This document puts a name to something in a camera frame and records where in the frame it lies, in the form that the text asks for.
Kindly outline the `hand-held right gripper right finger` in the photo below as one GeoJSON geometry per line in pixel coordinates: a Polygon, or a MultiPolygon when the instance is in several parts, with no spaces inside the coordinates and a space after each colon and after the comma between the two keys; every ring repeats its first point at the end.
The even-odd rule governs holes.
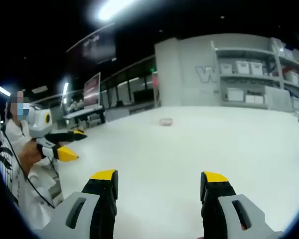
{"type": "Polygon", "coordinates": [[[200,178],[201,216],[205,239],[279,239],[264,212],[243,194],[236,194],[221,174],[203,171],[200,178]]]}

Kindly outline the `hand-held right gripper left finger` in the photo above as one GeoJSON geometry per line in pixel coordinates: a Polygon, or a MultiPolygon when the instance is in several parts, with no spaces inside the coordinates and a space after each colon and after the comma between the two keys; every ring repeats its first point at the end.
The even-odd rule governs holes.
{"type": "Polygon", "coordinates": [[[112,239],[117,215],[118,171],[100,171],[81,192],[55,209],[51,221],[37,230],[40,239],[112,239]]]}

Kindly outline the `person's left hand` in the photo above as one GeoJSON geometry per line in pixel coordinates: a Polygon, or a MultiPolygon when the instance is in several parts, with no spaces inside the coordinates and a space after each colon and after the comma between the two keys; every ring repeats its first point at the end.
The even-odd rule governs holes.
{"type": "Polygon", "coordinates": [[[22,149],[22,160],[28,164],[35,164],[42,159],[34,140],[27,142],[22,149]]]}

